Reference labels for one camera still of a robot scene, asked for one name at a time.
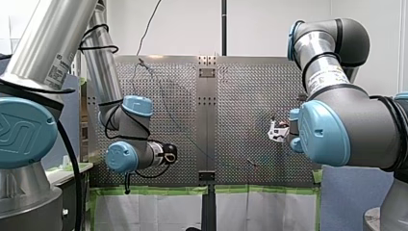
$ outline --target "sticker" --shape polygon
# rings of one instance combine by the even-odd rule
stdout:
[[[71,69],[70,61],[63,55],[57,54],[51,69],[44,80],[44,84],[53,90],[60,90],[66,78],[66,73]]]
[[[316,72],[310,77],[307,89],[310,95],[328,86],[350,84],[341,67],[330,65],[324,70]]]
[[[152,162],[151,166],[153,166],[153,167],[158,166],[163,160],[163,157],[159,156],[159,154],[163,154],[163,149],[156,142],[149,142],[148,144],[152,148],[153,154],[154,154],[153,162]]]

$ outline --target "logo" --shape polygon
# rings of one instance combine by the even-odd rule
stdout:
[[[0,113],[0,153],[29,155],[38,137],[40,123]]]

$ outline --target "black bracket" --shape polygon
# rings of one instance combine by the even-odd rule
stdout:
[[[199,171],[198,172],[199,181],[216,181],[215,171]]]

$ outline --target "white wall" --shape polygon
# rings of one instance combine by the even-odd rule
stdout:
[[[107,0],[108,24],[119,54],[136,54],[157,1]],[[219,0],[164,0],[140,54],[214,55],[220,51]]]
[[[135,54],[157,1],[107,0],[119,54]],[[228,55],[286,56],[287,35],[299,18],[330,17],[329,0],[228,1]],[[141,54],[221,53],[220,0],[166,0],[156,12]]]
[[[288,33],[297,20],[329,18],[330,0],[230,0],[228,55],[286,57]]]
[[[404,1],[332,0],[333,17],[358,20],[370,34],[370,56],[356,80],[369,94],[395,95],[402,89],[400,52]]]
[[[15,51],[39,0],[0,0],[0,53]]]

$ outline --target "perforated metal panel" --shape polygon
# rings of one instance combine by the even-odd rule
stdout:
[[[154,102],[154,115],[151,118],[150,139],[171,142],[177,145],[179,161],[168,172],[157,179],[132,177],[132,184],[184,186],[197,185],[196,142],[196,57],[182,59],[155,60],[143,58],[153,70],[153,77],[141,66],[135,57],[119,57],[117,73],[124,95],[142,95]],[[94,120],[97,117],[93,106]],[[103,161],[108,146],[113,142],[105,138],[104,129],[97,127],[97,149],[99,158],[91,175],[93,186],[111,186],[124,183],[123,175],[108,170]],[[145,175],[156,175],[162,167],[141,170]]]
[[[158,179],[133,177],[132,184],[196,186],[198,170],[206,168],[216,171],[217,184],[314,186],[312,169],[317,166],[292,153],[286,143],[268,139],[270,120],[287,120],[290,109],[300,105],[296,98],[304,91],[294,64],[283,58],[217,57],[211,66],[198,57],[143,59],[154,69],[153,78],[144,68],[135,68],[137,57],[116,59],[123,93],[153,100],[151,139],[175,143],[179,161]],[[216,76],[200,76],[200,68],[213,68]],[[90,183],[123,184],[123,175],[112,173],[104,163],[113,141],[95,125],[96,99],[89,95],[89,100],[89,154],[96,157]]]
[[[217,61],[218,184],[313,185],[314,165],[268,138],[270,121],[287,121],[304,92],[301,73],[279,58]]]

